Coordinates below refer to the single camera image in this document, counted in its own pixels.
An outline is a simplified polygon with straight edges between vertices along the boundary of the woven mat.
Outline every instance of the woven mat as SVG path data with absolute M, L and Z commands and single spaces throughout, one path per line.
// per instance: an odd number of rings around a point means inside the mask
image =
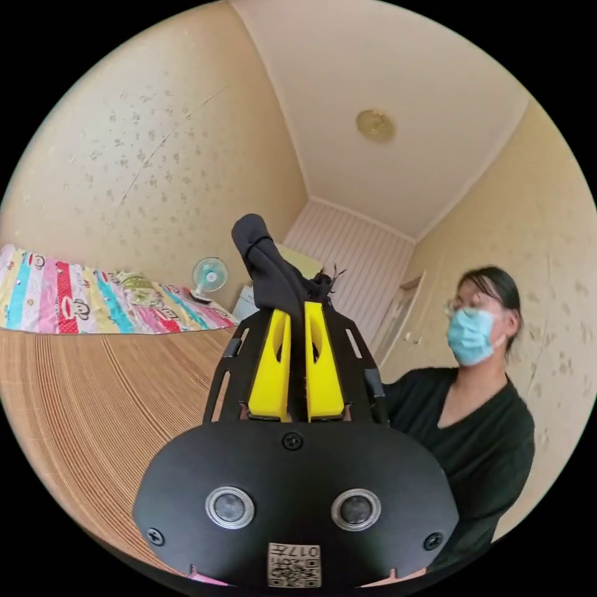
M 201 423 L 233 330 L 166 336 L 0 330 L 0 395 L 39 478 L 79 524 L 165 570 L 139 535 L 132 505 L 151 458 Z

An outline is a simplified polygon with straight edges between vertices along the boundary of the camera lens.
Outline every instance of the camera lens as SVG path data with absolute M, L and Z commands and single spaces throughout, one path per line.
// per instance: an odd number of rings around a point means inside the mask
M 340 516 L 347 524 L 363 524 L 372 513 L 373 506 L 364 496 L 348 497 L 340 506 Z
M 251 498 L 241 489 L 220 487 L 212 491 L 205 501 L 209 518 L 223 529 L 242 529 L 255 514 Z
M 367 489 L 349 489 L 331 505 L 331 518 L 343 530 L 365 530 L 377 522 L 381 514 L 379 498 Z
M 226 522 L 237 522 L 246 511 L 243 500 L 232 493 L 223 493 L 213 503 L 213 510 L 219 519 Z

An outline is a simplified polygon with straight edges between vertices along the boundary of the white striped wall panel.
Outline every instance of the white striped wall panel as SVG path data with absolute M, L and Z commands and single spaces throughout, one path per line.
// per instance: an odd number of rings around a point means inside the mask
M 332 295 L 335 308 L 350 317 L 371 342 L 398 291 L 414 250 L 412 242 L 319 201 L 309 200 L 284 245 L 346 272 Z

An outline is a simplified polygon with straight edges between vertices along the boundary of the door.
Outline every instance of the door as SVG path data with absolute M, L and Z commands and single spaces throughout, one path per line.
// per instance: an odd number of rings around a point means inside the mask
M 396 339 L 400 335 L 402 326 L 404 326 L 404 322 L 410 313 L 410 308 L 417 295 L 418 287 L 419 285 L 417 284 L 408 290 L 402 290 L 401 296 L 394 303 L 394 306 L 391 307 L 394 312 L 389 316 L 387 326 L 385 326 L 386 331 L 381 337 L 377 350 L 375 350 L 375 354 L 373 355 L 379 368 L 384 364 L 394 342 L 396 342 Z

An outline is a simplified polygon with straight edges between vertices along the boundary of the woman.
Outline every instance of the woman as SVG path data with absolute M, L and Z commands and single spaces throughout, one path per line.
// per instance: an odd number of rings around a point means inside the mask
M 416 576 L 489 546 L 535 454 L 533 418 L 506 374 L 522 326 L 516 284 L 498 267 L 469 271 L 446 313 L 448 344 L 459 366 L 414 369 L 385 388 L 391 427 L 434 454 L 460 513 L 444 549 Z

